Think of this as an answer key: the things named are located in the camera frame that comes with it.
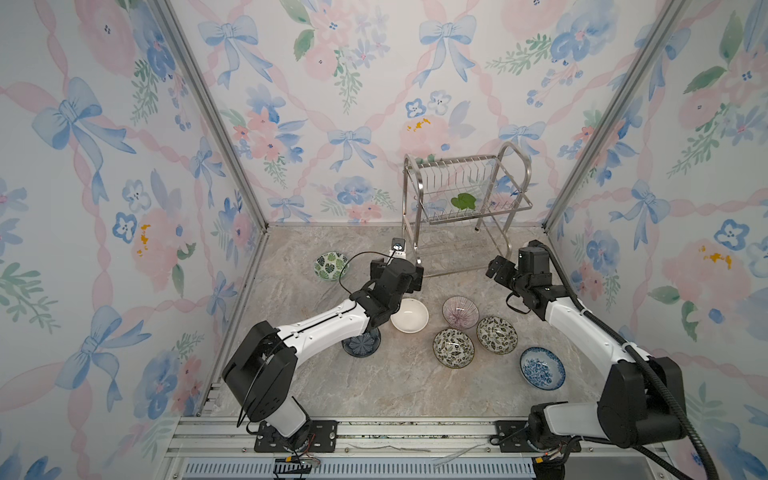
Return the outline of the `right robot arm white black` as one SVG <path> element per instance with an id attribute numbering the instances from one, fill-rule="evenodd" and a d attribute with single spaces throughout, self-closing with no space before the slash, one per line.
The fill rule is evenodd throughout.
<path id="1" fill-rule="evenodd" d="M 655 357 L 593 314 L 568 282 L 554 284 L 563 269 L 539 241 L 515 260 L 497 256 L 486 275 L 522 300 L 527 312 L 563 333 L 598 369 L 604 381 L 593 403 L 534 405 L 526 437 L 537 449 L 571 439 L 591 439 L 619 448 L 680 440 L 689 434 L 681 368 Z"/>

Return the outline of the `white bowl orange outside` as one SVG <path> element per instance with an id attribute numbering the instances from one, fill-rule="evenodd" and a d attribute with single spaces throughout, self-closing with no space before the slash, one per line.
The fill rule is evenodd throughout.
<path id="1" fill-rule="evenodd" d="M 402 333 L 415 334 L 428 325 L 429 311 L 419 300 L 405 298 L 401 301 L 399 310 L 391 316 L 390 322 Z"/>

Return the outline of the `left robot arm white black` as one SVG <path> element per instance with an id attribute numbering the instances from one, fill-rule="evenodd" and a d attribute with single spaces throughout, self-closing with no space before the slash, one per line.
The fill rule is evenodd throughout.
<path id="1" fill-rule="evenodd" d="M 402 258 L 374 260 L 370 279 L 338 306 L 293 324 L 251 327 L 222 378 L 237 400 L 238 421 L 264 422 L 285 441 L 299 443 L 312 420 L 289 396 L 296 369 L 327 348 L 369 334 L 400 309 L 403 296 L 421 289 L 424 269 Z"/>

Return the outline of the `stainless steel dish rack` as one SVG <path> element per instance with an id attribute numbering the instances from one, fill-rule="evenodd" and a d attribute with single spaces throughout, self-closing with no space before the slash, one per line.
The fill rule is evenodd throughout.
<path id="1" fill-rule="evenodd" d="M 512 259 L 509 230 L 530 210 L 532 159 L 512 141 L 494 154 L 403 162 L 402 236 L 425 278 L 483 270 Z"/>

